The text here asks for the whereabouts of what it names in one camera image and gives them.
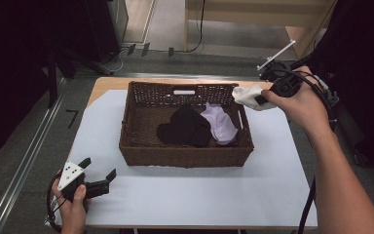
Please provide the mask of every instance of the table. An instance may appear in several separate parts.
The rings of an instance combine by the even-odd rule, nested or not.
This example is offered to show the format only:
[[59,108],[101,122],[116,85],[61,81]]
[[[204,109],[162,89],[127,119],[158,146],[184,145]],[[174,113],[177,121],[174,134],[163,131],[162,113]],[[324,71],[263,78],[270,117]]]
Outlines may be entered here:
[[[336,0],[206,0],[204,20],[285,26],[298,58],[308,53],[327,27]],[[188,20],[201,20],[203,0],[185,0],[184,51]]]
[[[110,184],[109,194],[93,199],[87,225],[178,229],[294,229],[298,226],[309,185],[281,110],[246,109],[255,148],[242,168],[128,167],[118,143],[126,88],[131,80],[232,83],[196,79],[97,79],[69,160],[78,164],[87,157],[92,158],[92,164],[86,168],[86,181],[105,179],[114,168],[117,177]],[[306,226],[317,226],[315,206]]]

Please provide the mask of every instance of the basket handle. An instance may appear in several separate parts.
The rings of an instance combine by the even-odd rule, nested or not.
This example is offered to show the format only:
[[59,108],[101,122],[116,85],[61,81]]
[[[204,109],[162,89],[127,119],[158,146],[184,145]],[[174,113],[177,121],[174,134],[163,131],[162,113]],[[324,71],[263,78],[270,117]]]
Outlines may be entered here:
[[196,85],[175,85],[171,87],[174,95],[194,95],[197,90]]

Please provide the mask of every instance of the wicker basket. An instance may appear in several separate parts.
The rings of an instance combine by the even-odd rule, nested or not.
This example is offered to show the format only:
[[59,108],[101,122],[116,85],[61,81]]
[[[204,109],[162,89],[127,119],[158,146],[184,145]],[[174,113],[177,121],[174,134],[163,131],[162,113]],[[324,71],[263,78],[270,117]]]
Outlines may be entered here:
[[[232,97],[238,84],[172,85],[130,82],[121,130],[120,150],[129,166],[181,168],[242,167],[253,151],[250,129],[243,106]],[[157,127],[185,103],[201,113],[206,102],[221,104],[239,130],[237,140],[220,146],[212,139],[207,147],[165,144]]]

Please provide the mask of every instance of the white tabletop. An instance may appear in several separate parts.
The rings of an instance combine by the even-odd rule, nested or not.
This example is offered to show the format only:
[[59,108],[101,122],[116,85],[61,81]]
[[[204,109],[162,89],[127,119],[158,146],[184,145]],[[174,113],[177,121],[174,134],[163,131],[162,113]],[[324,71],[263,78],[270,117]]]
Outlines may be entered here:
[[[117,169],[93,199],[87,225],[107,227],[297,227],[309,184],[283,112],[246,108],[254,151],[242,168],[129,167],[118,147],[127,91],[112,90],[83,116],[69,160],[91,157],[86,181]],[[306,227],[316,227],[313,205]]]

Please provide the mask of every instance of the human hand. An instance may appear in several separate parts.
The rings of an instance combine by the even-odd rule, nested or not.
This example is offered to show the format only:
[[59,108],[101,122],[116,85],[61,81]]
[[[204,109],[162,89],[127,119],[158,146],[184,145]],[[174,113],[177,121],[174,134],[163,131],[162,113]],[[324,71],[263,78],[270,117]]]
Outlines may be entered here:
[[[301,72],[303,76],[306,75],[304,72],[312,73],[307,66],[299,67],[294,71]],[[318,84],[315,78],[310,76],[306,78],[313,84]],[[303,82],[299,92],[293,97],[279,97],[268,90],[262,91],[262,96],[283,110],[291,121],[301,126],[306,132],[329,129],[326,109],[306,82]]]
[[87,187],[84,184],[78,186],[74,194],[73,203],[68,200],[65,201],[62,193],[57,189],[59,178],[53,184],[52,191],[57,197],[60,216],[62,218],[61,233],[68,234],[83,234],[85,232],[87,213],[84,209],[84,199],[87,193]]

